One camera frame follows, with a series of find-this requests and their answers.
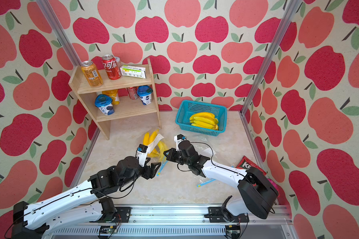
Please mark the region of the bananas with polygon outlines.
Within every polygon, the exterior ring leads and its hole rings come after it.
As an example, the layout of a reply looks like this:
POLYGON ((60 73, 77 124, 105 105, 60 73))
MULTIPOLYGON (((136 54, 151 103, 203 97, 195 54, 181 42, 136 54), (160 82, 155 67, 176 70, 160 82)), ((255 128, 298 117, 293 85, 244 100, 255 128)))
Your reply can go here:
POLYGON ((153 132, 146 132, 143 137, 143 144, 148 146, 148 157, 156 158, 159 161, 164 161, 164 151, 168 150, 168 146, 164 137, 160 134, 160 130, 156 129, 153 132))

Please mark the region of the zip-top bag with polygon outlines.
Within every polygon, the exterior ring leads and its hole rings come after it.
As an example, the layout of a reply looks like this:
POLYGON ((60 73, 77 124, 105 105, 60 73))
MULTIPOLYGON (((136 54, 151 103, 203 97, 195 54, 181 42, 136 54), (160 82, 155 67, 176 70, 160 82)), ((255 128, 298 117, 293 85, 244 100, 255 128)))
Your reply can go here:
MULTIPOLYGON (((198 153, 198 155, 201 156, 203 161, 208 159, 208 161, 206 161, 203 166, 211 166, 210 160, 215 158, 217 152, 213 144, 210 142, 208 135, 192 134, 187 137, 187 140, 190 141, 195 151, 198 153)), ((197 188, 202 188, 216 181, 213 178, 202 177, 201 174, 193 176, 196 179, 195 186, 197 188)))
POLYGON ((159 168, 154 172, 156 176, 160 176, 163 168, 167 164, 166 157, 164 152, 169 150, 169 147, 166 144, 166 140, 162 134, 160 134, 160 129, 154 129, 146 132, 142 138, 142 144, 140 144, 136 151, 136 157, 138 159, 140 166, 146 166, 148 160, 152 160, 152 163, 160 163, 159 168))

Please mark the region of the banana bunch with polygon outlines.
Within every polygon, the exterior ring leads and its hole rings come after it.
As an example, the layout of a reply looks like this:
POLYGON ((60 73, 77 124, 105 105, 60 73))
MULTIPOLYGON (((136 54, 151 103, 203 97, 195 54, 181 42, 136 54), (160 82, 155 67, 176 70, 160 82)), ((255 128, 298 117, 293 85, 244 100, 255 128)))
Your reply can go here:
POLYGON ((206 129, 212 129, 212 130, 218 130, 219 129, 219 121, 215 117, 214 114, 208 113, 208 112, 201 112, 193 114, 189 118, 189 122, 192 126, 206 128, 206 129))

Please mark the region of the teal plastic basket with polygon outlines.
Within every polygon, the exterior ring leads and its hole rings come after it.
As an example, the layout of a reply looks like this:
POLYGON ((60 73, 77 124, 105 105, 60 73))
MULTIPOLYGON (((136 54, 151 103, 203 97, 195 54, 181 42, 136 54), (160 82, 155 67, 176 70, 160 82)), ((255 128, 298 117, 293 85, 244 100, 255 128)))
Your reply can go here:
POLYGON ((182 101, 176 117, 182 130, 217 136, 225 132, 227 108, 203 102, 182 101))

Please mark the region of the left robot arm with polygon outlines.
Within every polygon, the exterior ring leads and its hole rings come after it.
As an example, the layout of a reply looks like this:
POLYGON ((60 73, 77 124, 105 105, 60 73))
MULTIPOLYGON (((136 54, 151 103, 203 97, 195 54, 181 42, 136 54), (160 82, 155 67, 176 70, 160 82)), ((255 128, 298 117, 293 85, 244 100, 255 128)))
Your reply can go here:
POLYGON ((13 239, 41 239, 81 223, 111 222, 117 217, 111 194, 127 183, 132 189, 140 177, 154 178, 160 166, 149 160, 140 164, 138 158, 128 156, 63 193, 33 204, 19 202, 14 205, 8 232, 13 239))

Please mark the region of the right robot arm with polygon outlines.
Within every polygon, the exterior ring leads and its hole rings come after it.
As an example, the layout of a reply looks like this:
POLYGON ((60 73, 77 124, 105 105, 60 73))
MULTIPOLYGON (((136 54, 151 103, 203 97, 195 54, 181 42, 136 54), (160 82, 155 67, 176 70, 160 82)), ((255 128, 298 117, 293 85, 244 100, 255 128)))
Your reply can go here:
POLYGON ((228 215, 240 216, 251 213, 260 219, 267 219, 279 192, 256 167, 238 169, 214 162, 212 158, 198 154, 188 140, 177 143, 176 148, 164 152, 168 161, 187 165, 197 176, 210 178, 237 188, 241 197, 225 201, 228 215))

